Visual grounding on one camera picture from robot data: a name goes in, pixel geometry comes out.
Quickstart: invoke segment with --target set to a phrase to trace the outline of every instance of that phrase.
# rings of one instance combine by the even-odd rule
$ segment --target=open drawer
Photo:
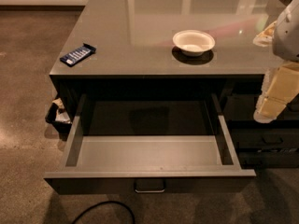
[[[240,191],[242,170],[217,97],[98,101],[82,95],[61,165],[59,194]]]

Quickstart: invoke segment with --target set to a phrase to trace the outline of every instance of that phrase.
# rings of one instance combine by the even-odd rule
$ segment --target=drawer handle
[[[267,145],[280,145],[283,143],[283,139],[280,137],[278,139],[273,139],[273,138],[262,138],[263,142]]]
[[[165,190],[166,190],[166,187],[165,187],[165,182],[163,182],[163,187],[162,189],[155,189],[155,190],[140,190],[137,188],[137,184],[134,183],[134,189],[135,189],[135,193],[138,193],[138,194],[153,194],[153,193],[164,193]]]

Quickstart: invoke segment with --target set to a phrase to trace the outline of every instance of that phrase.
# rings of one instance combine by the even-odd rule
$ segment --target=trash bin
[[[45,120],[47,123],[53,125],[53,127],[58,133],[67,134],[70,132],[72,124],[56,121],[55,119],[56,119],[57,109],[58,106],[55,103],[52,103],[48,111],[48,114],[45,117]]]

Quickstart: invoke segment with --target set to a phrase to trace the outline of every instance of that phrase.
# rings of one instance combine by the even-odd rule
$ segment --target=drawer front
[[[240,152],[244,168],[298,168],[299,152]]]
[[[299,149],[299,133],[295,129],[231,130],[231,136],[237,149]]]
[[[252,177],[194,178],[89,178],[46,177],[45,180],[60,195],[70,194],[161,194],[239,192]]]
[[[211,108],[205,111],[210,103]],[[192,117],[186,107],[194,108],[193,103],[169,104],[169,120],[176,121],[176,116],[172,114],[180,112],[180,107],[183,107],[183,115],[178,115],[179,119],[184,116]],[[138,114],[140,110],[148,111],[144,104],[142,109],[135,105],[133,104],[133,108],[138,110]],[[173,132],[170,135],[84,135],[90,133],[90,130],[95,134],[96,127],[104,127],[98,126],[97,121],[101,118],[96,117],[98,112],[93,110],[95,107],[97,105],[91,105],[85,95],[81,97],[59,170],[45,173],[45,180],[59,194],[235,192],[242,190],[255,176],[253,170],[242,170],[240,167],[216,96],[209,102],[199,104],[200,111],[206,112],[195,112],[196,117],[202,119],[195,122],[201,131],[187,135],[173,135]],[[113,108],[113,112],[108,115],[123,119],[124,114],[132,114],[126,108],[124,111],[120,108],[123,112],[115,114],[118,110]],[[164,120],[165,112],[160,112],[160,109],[150,109],[150,113],[155,120]],[[111,122],[114,118],[104,120]],[[170,128],[175,131],[177,128],[173,126],[173,122],[168,125],[165,121],[163,127],[163,131]],[[151,132],[155,131],[148,124],[146,128]]]

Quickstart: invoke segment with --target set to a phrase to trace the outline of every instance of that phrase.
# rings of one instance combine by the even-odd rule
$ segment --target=desk surface
[[[281,59],[254,36],[284,9],[278,0],[90,0],[60,56],[88,43],[97,52],[69,68],[57,59],[53,77],[261,75]],[[202,59],[187,59],[172,37],[201,30],[216,40]]]

